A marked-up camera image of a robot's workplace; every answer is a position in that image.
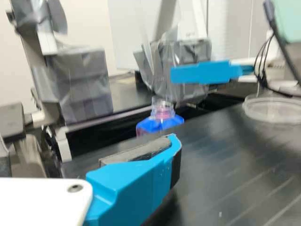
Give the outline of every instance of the white panel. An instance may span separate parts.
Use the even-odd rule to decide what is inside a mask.
[[[208,36],[213,59],[256,56],[268,28],[262,3],[263,0],[209,0]]]
[[[0,178],[0,184],[1,225],[82,225],[92,200],[92,186],[79,179]]]

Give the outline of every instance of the white wall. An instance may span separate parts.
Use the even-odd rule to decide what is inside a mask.
[[[8,0],[0,1],[0,105],[22,101],[24,110],[31,112],[35,110],[32,76],[21,40],[6,17],[9,8]]]
[[[61,4],[69,33],[59,39],[68,44],[104,47],[109,75],[122,73],[115,66],[107,0],[61,0]],[[6,17],[7,9],[9,0],[0,0],[0,105],[22,101],[25,112],[33,112],[36,108],[30,94],[30,68],[21,40]]]

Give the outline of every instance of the white surface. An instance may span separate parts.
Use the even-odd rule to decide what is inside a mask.
[[[255,57],[266,40],[263,0],[209,0],[208,36],[214,60]]]
[[[6,17],[9,0],[0,0],[0,105],[21,101],[26,113],[36,110],[30,93],[33,80],[21,39]]]
[[[79,179],[0,178],[1,225],[82,225],[92,186]],[[68,188],[83,189],[69,193]]]

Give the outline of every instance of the gray tape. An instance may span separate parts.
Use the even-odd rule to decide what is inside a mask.
[[[53,30],[67,33],[67,20],[59,0],[11,0],[16,21],[16,30],[20,34],[36,32],[37,25],[45,20],[52,22]]]
[[[171,141],[167,137],[160,137],[139,147],[125,150],[102,159],[99,159],[100,167],[127,161],[147,160],[171,146]]]
[[[103,49],[68,48],[46,63],[32,68],[37,93],[43,102],[59,102],[66,124],[113,112]]]
[[[157,95],[171,101],[205,97],[208,86],[200,84],[173,84],[170,81],[170,69],[178,65],[195,64],[211,58],[209,40],[156,41],[151,43],[154,74],[146,60],[144,52],[135,52],[144,83]]]

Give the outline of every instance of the clear plastic container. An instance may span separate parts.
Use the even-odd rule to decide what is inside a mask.
[[[301,99],[276,94],[249,95],[243,103],[247,116],[269,123],[300,124]]]
[[[152,98],[152,111],[150,117],[139,122],[136,126],[137,136],[155,133],[184,123],[184,118],[175,114],[172,103]]]

